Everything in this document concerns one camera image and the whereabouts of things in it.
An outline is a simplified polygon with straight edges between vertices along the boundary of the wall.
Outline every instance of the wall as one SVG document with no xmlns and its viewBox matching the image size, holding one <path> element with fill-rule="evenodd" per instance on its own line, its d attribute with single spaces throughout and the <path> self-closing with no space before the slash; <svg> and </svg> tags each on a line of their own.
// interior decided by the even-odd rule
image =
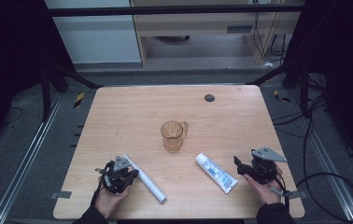
<svg viewBox="0 0 353 224">
<path fill-rule="evenodd" d="M 129 7 L 128 0 L 45 0 L 48 8 Z M 53 18 L 74 64 L 141 63 L 132 16 Z"/>
</svg>

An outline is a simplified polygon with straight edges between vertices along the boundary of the wooden tabletop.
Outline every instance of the wooden tabletop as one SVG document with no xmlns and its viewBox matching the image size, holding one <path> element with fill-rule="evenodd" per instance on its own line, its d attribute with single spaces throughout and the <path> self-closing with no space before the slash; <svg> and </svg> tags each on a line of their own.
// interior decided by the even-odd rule
<svg viewBox="0 0 353 224">
<path fill-rule="evenodd" d="M 207 102 L 212 94 L 215 101 Z M 188 135 L 177 153 L 162 144 L 168 120 L 186 121 Z M 233 156 L 251 164 L 251 149 L 268 146 L 284 156 L 269 112 L 257 86 L 106 87 L 97 91 L 54 208 L 58 219 L 80 218 L 98 185 L 95 168 L 117 155 L 129 158 L 167 196 L 160 204 L 137 178 L 114 214 L 139 218 L 252 218 L 261 206 L 253 188 L 237 173 Z M 196 163 L 204 153 L 238 180 L 225 194 Z M 287 189 L 296 189 L 287 163 L 278 162 Z M 290 201 L 293 217 L 302 217 L 300 199 Z"/>
</svg>

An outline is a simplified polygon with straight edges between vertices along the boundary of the glass mug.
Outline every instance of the glass mug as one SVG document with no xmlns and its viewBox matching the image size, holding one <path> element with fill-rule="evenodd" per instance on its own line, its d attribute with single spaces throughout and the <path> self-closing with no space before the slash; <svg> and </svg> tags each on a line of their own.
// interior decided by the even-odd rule
<svg viewBox="0 0 353 224">
<path fill-rule="evenodd" d="M 162 126 L 162 142 L 169 152 L 177 152 L 182 148 L 183 139 L 188 133 L 188 123 L 183 121 L 165 122 Z"/>
</svg>

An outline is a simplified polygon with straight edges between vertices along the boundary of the black sleeve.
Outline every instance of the black sleeve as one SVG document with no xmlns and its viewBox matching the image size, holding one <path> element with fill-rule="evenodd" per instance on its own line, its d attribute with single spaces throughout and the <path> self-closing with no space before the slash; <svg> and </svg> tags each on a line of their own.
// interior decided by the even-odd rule
<svg viewBox="0 0 353 224">
<path fill-rule="evenodd" d="M 283 223 L 294 224 L 295 221 L 290 216 L 283 203 L 264 204 L 256 215 L 258 224 Z"/>
<path fill-rule="evenodd" d="M 106 219 L 101 215 L 98 210 L 90 206 L 89 209 L 81 216 L 80 219 L 76 220 L 73 224 L 107 224 Z"/>
</svg>

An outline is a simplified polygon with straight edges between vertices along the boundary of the hand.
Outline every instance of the hand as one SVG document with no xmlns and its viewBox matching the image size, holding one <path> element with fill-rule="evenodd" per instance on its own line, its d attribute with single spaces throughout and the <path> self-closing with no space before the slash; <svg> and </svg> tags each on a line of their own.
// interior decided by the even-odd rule
<svg viewBox="0 0 353 224">
<path fill-rule="evenodd" d="M 123 193 L 118 194 L 113 194 L 107 189 L 100 190 L 94 207 L 103 215 L 106 220 L 109 220 L 118 208 L 121 200 L 128 195 L 130 186 L 128 186 Z"/>
<path fill-rule="evenodd" d="M 279 179 L 279 176 L 282 175 L 282 170 L 278 166 L 276 167 L 276 170 L 279 173 L 279 175 L 277 175 L 276 178 Z M 271 203 L 281 202 L 281 196 L 276 194 L 272 190 L 270 190 L 270 187 L 272 187 L 281 191 L 281 187 L 278 185 L 278 183 L 275 180 L 268 183 L 267 185 L 262 185 L 256 182 L 252 177 L 250 177 L 247 174 L 244 175 L 244 178 L 256 190 L 259 200 L 262 203 L 271 204 Z"/>
</svg>

